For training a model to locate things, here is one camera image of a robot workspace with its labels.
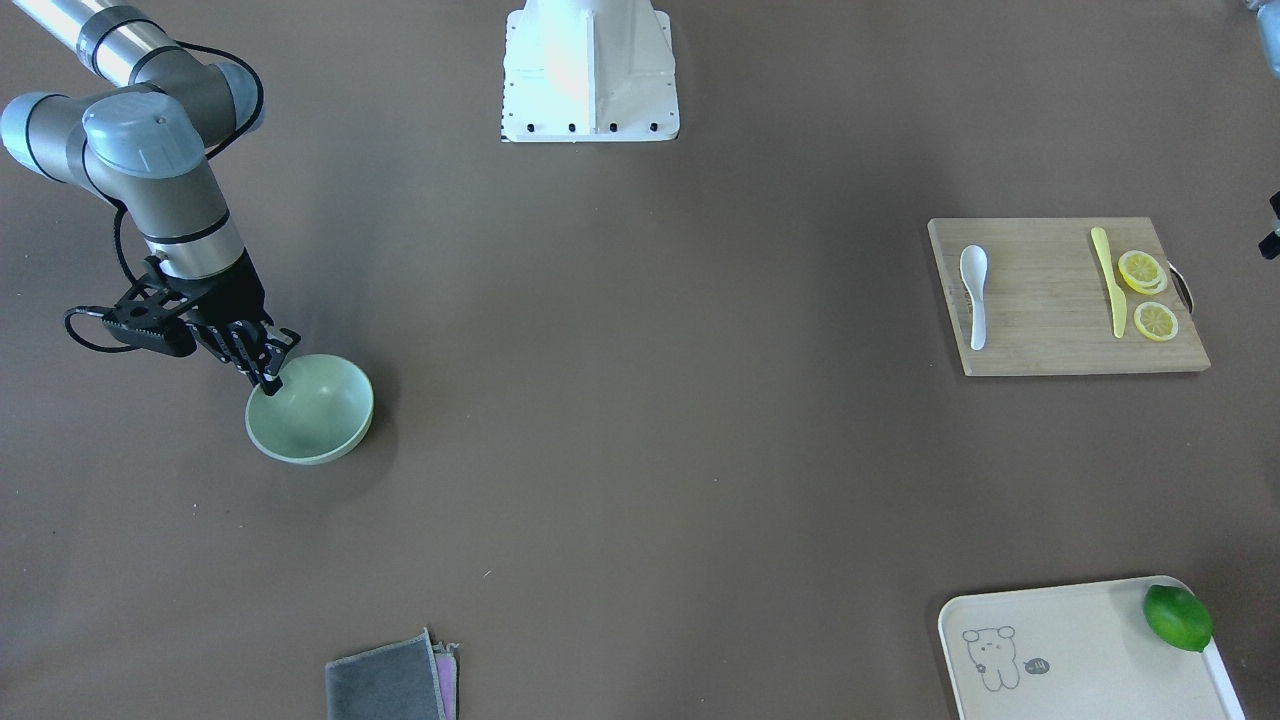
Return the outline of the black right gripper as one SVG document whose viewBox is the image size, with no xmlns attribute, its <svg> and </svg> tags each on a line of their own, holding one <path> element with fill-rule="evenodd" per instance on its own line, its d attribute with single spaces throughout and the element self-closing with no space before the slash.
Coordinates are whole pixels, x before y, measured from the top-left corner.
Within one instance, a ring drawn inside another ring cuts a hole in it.
<svg viewBox="0 0 1280 720">
<path fill-rule="evenodd" d="M 273 325 L 265 290 L 246 250 L 225 269 L 198 279 L 165 272 L 155 252 L 150 256 L 150 279 L 154 352 L 187 357 L 200 345 L 219 361 L 251 373 L 268 397 L 283 387 L 282 369 L 301 334 Z"/>
</svg>

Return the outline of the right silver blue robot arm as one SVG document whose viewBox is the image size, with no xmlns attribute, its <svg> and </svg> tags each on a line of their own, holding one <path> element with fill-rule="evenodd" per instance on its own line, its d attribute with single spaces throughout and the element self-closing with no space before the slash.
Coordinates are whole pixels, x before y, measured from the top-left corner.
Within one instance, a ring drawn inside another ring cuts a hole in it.
<svg viewBox="0 0 1280 720">
<path fill-rule="evenodd" d="M 265 395 L 283 383 L 300 342 L 265 309 L 265 291 L 211 159 L 256 129 L 264 86 L 242 59 L 173 38 L 123 1 L 22 1 L 19 9 L 111 88 L 70 97 L 24 94 L 3 111 L 3 143 L 33 173 L 81 187 L 114 208 L 113 238 L 128 290 L 110 306 L 65 311 L 97 319 L 109 354 L 187 357 L 206 348 Z M 147 255 L 134 273 L 122 249 L 131 217 Z"/>
</svg>

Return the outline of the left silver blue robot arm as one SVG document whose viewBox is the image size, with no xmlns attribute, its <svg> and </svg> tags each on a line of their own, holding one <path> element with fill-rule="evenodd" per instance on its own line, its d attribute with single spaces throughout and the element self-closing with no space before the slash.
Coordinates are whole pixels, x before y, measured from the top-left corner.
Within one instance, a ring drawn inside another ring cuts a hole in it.
<svg viewBox="0 0 1280 720">
<path fill-rule="evenodd" d="M 1260 33 L 1260 46 L 1270 74 L 1279 79 L 1279 1 L 1242 1 L 1253 14 Z M 1279 191 L 1275 191 L 1268 204 L 1274 214 L 1272 229 L 1260 241 L 1260 254 L 1268 260 L 1279 258 Z"/>
</svg>

